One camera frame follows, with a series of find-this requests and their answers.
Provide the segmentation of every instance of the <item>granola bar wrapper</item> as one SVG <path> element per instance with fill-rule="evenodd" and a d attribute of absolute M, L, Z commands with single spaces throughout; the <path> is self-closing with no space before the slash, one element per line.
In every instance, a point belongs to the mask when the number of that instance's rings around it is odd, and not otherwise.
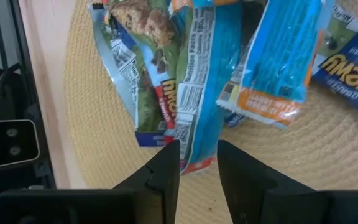
<path fill-rule="evenodd" d="M 173 0 L 169 5 L 170 14 L 174 14 L 184 7 L 213 7 L 213 6 L 222 6 L 225 4 L 233 4 L 240 2 L 239 0 Z"/>
<path fill-rule="evenodd" d="M 167 125 L 165 143 L 173 140 L 176 116 L 176 67 L 180 35 L 164 0 L 123 0 L 104 3 L 142 55 Z"/>
<path fill-rule="evenodd" d="M 312 80 L 343 96 L 358 109 L 358 18 L 334 8 L 316 55 Z"/>
<path fill-rule="evenodd" d="M 306 100 L 314 55 L 334 0 L 268 0 L 254 34 L 241 82 L 230 81 L 217 104 L 285 128 Z"/>
<path fill-rule="evenodd" d="M 134 120 L 139 146 L 164 146 L 165 120 L 140 48 L 102 4 L 90 4 L 88 9 L 96 46 L 116 91 Z"/>
<path fill-rule="evenodd" d="M 241 74 L 244 69 L 245 59 L 246 57 L 242 51 L 241 60 L 237 65 L 237 67 L 234 69 L 230 82 L 239 83 L 241 81 Z M 245 117 L 244 115 L 237 114 L 231 111 L 226 111 L 226 115 L 224 117 L 224 124 L 229 128 L 234 128 L 237 125 L 243 123 L 246 120 L 246 118 L 247 117 Z"/>
<path fill-rule="evenodd" d="M 176 15 L 184 18 L 185 30 L 177 65 L 175 139 L 180 142 L 181 173 L 188 174 L 215 159 L 227 113 L 215 102 L 240 61 L 249 13 L 243 3 L 235 3 L 186 7 Z"/>

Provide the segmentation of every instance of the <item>snack bar wrapper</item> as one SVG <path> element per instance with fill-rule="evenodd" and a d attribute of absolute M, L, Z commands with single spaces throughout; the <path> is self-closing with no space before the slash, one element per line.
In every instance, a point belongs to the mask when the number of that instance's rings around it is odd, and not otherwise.
<path fill-rule="evenodd" d="M 312 79 L 358 109 L 358 19 L 340 7 L 334 8 Z"/>
<path fill-rule="evenodd" d="M 313 55 L 333 0 L 269 0 L 254 35 L 241 82 L 229 82 L 217 104 L 284 128 L 306 100 Z"/>
<path fill-rule="evenodd" d="M 102 4 L 88 6 L 96 46 L 106 70 L 135 123 L 139 146 L 164 146 L 166 125 L 142 52 Z"/>
<path fill-rule="evenodd" d="M 175 139 L 187 174 L 214 161 L 226 114 L 215 102 L 239 62 L 246 22 L 243 3 L 186 7 L 177 15 L 185 18 L 185 41 L 177 65 Z"/>
<path fill-rule="evenodd" d="M 239 86 L 241 82 L 242 71 L 244 70 L 244 65 L 246 63 L 246 58 L 248 55 L 248 51 L 250 49 L 251 42 L 252 39 L 249 41 L 249 37 L 243 38 L 243 45 L 241 46 L 241 60 L 238 63 L 237 67 L 234 69 L 231 79 L 229 80 L 230 83 L 235 83 L 235 85 L 231 85 L 231 86 Z M 234 128 L 237 125 L 243 123 L 246 119 L 247 117 L 245 117 L 244 115 L 227 111 L 226 116 L 224 117 L 224 124 L 229 128 Z"/>
<path fill-rule="evenodd" d="M 173 140 L 176 116 L 176 67 L 180 35 L 164 0 L 110 0 L 104 3 L 139 49 L 167 124 L 165 143 Z"/>

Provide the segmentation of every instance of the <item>orange label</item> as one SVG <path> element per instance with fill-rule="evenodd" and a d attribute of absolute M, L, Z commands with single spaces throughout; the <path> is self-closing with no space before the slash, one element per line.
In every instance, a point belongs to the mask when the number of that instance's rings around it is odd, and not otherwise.
<path fill-rule="evenodd" d="M 284 125 L 290 124 L 301 108 L 299 103 L 248 88 L 241 90 L 237 106 Z"/>
<path fill-rule="evenodd" d="M 207 168 L 209 165 L 211 165 L 215 161 L 215 157 L 209 157 L 201 162 L 196 162 L 193 164 L 189 164 L 186 170 L 182 173 L 182 175 L 189 174 L 191 172 L 196 172 L 202 169 Z"/>
<path fill-rule="evenodd" d="M 172 10 L 175 12 L 185 6 L 193 7 L 191 0 L 172 0 Z"/>
<path fill-rule="evenodd" d="M 316 59 L 317 50 L 320 48 L 321 44 L 323 43 L 323 39 L 324 39 L 324 31 L 321 30 L 321 31 L 319 32 L 319 35 L 318 35 L 318 41 L 317 41 L 316 50 L 314 51 L 313 58 L 311 59 L 311 62 L 310 62 L 310 64 L 309 64 L 309 67 L 308 67 L 308 71 L 307 71 L 305 80 L 304 80 L 304 82 L 303 82 L 303 85 L 304 85 L 305 87 L 307 87 L 307 86 L 309 85 L 310 78 L 311 78 L 311 73 L 312 73 L 312 69 L 313 69 L 313 65 L 314 65 L 314 60 Z"/>
<path fill-rule="evenodd" d="M 232 4 L 232 3 L 236 3 L 236 2 L 237 2 L 237 0 L 215 0 L 214 5 L 221 6 L 224 4 Z"/>

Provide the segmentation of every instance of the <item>round woven mat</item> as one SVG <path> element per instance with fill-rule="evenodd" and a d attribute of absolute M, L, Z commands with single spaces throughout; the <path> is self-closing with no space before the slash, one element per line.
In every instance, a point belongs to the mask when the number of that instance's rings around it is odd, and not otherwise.
<path fill-rule="evenodd" d="M 71 22 L 65 65 L 67 122 L 86 183 L 111 188 L 158 149 L 137 145 L 134 124 L 95 48 L 87 2 L 76 2 Z M 358 1 L 342 4 L 358 16 Z M 315 189 L 358 189 L 357 111 L 312 84 L 301 113 L 286 131 L 249 120 L 225 129 L 223 139 Z M 181 178 L 177 223 L 230 222 L 216 163 L 206 172 Z"/>

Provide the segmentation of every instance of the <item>black frame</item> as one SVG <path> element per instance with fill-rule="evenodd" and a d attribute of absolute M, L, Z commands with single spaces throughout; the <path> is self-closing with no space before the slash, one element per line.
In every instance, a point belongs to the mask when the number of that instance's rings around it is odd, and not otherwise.
<path fill-rule="evenodd" d="M 5 80 L 6 85 L 14 86 L 14 88 L 11 88 L 13 92 L 18 89 L 21 91 L 20 94 L 16 95 L 20 97 L 16 97 L 14 103 L 19 102 L 18 108 L 22 113 L 20 115 L 12 113 L 12 116 L 14 120 L 29 119 L 35 123 L 41 153 L 40 157 L 34 161 L 1 167 L 0 192 L 21 188 L 26 184 L 34 182 L 36 182 L 37 185 L 42 185 L 45 189 L 56 189 L 19 0 L 6 0 L 6 2 L 15 38 L 17 64 L 20 66 L 20 75 L 16 73 L 10 74 L 9 78 Z M 0 56 L 2 62 L 0 74 L 9 70 L 2 32 L 3 30 L 0 24 Z"/>

